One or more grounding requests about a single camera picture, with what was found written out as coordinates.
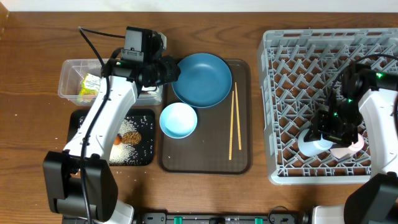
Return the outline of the brown walnut shell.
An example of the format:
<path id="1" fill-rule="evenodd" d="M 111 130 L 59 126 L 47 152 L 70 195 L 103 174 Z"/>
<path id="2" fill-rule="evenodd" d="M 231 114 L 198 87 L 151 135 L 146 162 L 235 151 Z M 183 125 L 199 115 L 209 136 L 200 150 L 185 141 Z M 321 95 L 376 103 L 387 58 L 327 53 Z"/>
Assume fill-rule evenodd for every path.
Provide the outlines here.
<path id="1" fill-rule="evenodd" d="M 123 144 L 131 144 L 131 145 L 137 145 L 140 143 L 142 139 L 142 136 L 139 132 L 137 131 L 131 131 L 128 133 L 125 133 L 122 137 L 122 143 Z"/>

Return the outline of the dark blue plate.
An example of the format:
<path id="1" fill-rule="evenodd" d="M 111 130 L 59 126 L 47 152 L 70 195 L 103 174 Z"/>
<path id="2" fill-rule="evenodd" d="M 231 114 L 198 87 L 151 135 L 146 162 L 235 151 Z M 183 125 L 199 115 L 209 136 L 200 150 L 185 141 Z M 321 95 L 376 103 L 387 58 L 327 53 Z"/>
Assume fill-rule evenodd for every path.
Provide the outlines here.
<path id="1" fill-rule="evenodd" d="M 221 103 L 232 87 L 233 77 L 227 63 L 212 54 L 189 55 L 178 63 L 181 74 L 172 83 L 176 97 L 196 108 Z"/>

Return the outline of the orange carrot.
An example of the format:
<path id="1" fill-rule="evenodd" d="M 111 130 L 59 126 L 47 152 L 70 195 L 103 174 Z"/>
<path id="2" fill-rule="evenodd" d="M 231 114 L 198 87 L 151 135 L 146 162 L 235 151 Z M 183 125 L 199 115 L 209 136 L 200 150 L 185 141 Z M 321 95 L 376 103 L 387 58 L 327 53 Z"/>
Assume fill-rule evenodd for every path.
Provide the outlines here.
<path id="1" fill-rule="evenodd" d="M 114 140 L 114 145 L 119 145 L 122 142 L 122 137 L 118 134 Z"/>

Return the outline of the green snack wrapper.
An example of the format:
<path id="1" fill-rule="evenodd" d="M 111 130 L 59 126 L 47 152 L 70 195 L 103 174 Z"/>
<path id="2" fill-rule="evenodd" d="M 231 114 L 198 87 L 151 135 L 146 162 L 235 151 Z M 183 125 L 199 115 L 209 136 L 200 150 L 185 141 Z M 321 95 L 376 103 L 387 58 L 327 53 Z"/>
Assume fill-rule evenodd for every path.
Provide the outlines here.
<path id="1" fill-rule="evenodd" d="M 81 82 L 81 90 L 78 94 L 77 102 L 89 103 L 97 96 L 100 90 L 101 78 L 87 73 Z"/>

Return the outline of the long wooden chopstick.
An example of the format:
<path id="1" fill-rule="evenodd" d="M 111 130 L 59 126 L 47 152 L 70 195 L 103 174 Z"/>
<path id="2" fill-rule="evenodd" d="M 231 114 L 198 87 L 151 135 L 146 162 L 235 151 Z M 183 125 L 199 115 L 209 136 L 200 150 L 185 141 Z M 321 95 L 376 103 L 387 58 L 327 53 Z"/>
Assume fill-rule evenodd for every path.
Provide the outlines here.
<path id="1" fill-rule="evenodd" d="M 241 142 L 241 125 L 240 125 L 240 114 L 239 114 L 239 98 L 238 98 L 238 87 L 237 83 L 234 83 L 234 92 L 235 92 L 235 100 L 236 100 L 236 119 L 237 119 L 237 131 L 238 131 L 238 147 L 239 150 L 242 150 L 242 142 Z"/>

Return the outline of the light blue cup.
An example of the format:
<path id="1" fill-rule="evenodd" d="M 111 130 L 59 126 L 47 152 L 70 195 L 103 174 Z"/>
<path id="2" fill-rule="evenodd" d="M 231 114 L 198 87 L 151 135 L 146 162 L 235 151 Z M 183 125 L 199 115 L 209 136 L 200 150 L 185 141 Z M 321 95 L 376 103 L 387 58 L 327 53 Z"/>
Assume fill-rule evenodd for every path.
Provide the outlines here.
<path id="1" fill-rule="evenodd" d="M 309 129 L 305 129 L 300 133 L 298 137 L 298 149 L 304 156 L 316 156 L 329 150 L 332 147 L 333 142 L 323 138 L 321 138 L 321 140 L 305 142 L 304 137 L 308 132 Z"/>

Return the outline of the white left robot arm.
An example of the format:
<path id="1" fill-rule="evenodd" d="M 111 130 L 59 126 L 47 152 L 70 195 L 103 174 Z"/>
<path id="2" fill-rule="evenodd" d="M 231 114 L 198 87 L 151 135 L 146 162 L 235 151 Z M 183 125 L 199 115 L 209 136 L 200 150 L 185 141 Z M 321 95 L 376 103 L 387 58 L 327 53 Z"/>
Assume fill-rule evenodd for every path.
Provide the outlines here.
<path id="1" fill-rule="evenodd" d="M 110 58 L 83 124 L 62 152 L 50 151 L 44 179 L 50 211 L 88 223 L 132 223 L 134 209 L 118 199 L 109 167 L 114 140 L 142 87 L 175 82 L 180 69 L 170 55 L 146 62 Z"/>

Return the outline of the light blue bowl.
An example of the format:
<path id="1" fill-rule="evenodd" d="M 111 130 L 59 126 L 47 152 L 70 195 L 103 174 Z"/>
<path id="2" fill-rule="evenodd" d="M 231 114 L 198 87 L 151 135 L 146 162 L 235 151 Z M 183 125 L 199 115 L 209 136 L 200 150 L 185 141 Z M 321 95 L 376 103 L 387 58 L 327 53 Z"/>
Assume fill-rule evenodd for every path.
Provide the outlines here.
<path id="1" fill-rule="evenodd" d="M 159 118 L 162 132 L 173 139 L 182 139 L 191 135 L 197 122 L 197 113 L 185 103 L 172 103 L 166 106 Z"/>

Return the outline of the pink cup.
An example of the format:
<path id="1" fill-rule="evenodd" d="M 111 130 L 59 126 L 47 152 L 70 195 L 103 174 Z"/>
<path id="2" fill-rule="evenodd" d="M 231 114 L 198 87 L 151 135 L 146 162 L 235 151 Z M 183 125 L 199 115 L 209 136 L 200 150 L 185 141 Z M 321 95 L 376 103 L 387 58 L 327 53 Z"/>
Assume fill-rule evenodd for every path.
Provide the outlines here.
<path id="1" fill-rule="evenodd" d="M 330 152 L 337 159 L 341 159 L 344 157 L 351 157 L 364 147 L 364 138 L 362 135 L 358 134 L 358 141 L 356 143 L 352 143 L 348 147 L 338 146 L 337 144 L 332 145 Z"/>

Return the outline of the short wooden chopstick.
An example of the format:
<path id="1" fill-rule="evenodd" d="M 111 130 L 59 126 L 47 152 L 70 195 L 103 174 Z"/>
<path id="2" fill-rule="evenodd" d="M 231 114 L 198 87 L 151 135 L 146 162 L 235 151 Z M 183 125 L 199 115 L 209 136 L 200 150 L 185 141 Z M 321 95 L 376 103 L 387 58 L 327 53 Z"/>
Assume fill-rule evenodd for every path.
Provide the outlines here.
<path id="1" fill-rule="evenodd" d="M 234 127 L 234 90 L 231 94 L 231 112 L 230 112 L 230 129 L 229 129 L 229 154 L 228 159 L 229 161 L 232 160 L 233 154 L 233 127 Z"/>

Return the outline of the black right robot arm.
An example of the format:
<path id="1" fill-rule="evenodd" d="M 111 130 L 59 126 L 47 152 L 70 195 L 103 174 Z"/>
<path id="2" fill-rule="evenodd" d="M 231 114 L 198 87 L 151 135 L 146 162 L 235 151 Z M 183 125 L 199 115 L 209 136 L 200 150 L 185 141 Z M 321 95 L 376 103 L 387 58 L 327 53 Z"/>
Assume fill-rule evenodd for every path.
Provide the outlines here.
<path id="1" fill-rule="evenodd" d="M 349 146 L 365 123 L 371 151 L 371 178 L 343 205 L 316 206 L 310 223 L 397 223 L 397 75 L 354 63 L 340 73 L 339 103 L 328 97 L 328 109 L 312 119 L 305 140 L 328 140 Z"/>

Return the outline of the white rice pile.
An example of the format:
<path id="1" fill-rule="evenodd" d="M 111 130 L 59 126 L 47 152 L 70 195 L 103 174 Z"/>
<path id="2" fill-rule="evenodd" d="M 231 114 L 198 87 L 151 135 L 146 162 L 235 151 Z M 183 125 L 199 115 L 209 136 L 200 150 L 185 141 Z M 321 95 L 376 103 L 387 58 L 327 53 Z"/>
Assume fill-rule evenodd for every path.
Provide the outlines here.
<path id="1" fill-rule="evenodd" d="M 138 124 L 134 119 L 140 119 L 140 116 L 127 116 L 124 118 L 116 139 L 119 144 L 114 143 L 111 149 L 109 164 L 111 166 L 141 166 L 143 159 L 140 159 L 139 144 L 144 143 L 141 139 L 137 144 L 130 144 L 123 138 L 127 138 L 128 134 L 139 133 L 138 128 L 143 128 L 143 124 Z"/>

